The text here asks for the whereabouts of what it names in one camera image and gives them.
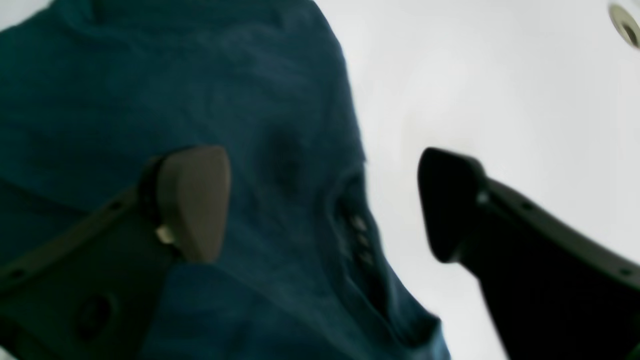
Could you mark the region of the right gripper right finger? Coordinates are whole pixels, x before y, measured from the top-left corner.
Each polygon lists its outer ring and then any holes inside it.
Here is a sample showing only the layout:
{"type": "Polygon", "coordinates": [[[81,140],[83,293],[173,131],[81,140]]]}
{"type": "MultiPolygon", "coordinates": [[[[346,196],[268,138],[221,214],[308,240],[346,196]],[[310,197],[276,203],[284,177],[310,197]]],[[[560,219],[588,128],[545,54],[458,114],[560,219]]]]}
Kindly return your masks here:
{"type": "Polygon", "coordinates": [[[417,171],[430,250],[478,281],[510,360],[637,360],[640,269],[484,171],[426,148],[417,171]]]}

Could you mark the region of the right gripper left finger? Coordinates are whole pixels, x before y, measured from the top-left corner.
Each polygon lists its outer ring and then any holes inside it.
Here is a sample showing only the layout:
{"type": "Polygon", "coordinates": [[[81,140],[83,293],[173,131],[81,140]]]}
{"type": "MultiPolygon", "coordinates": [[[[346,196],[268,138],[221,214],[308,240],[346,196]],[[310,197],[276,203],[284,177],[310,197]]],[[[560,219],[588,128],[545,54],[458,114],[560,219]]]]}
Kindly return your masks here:
{"type": "Polygon", "coordinates": [[[140,181],[1,268],[1,349],[18,360],[133,360],[167,276],[221,253],[231,193],[222,146],[153,158],[140,181]]]}

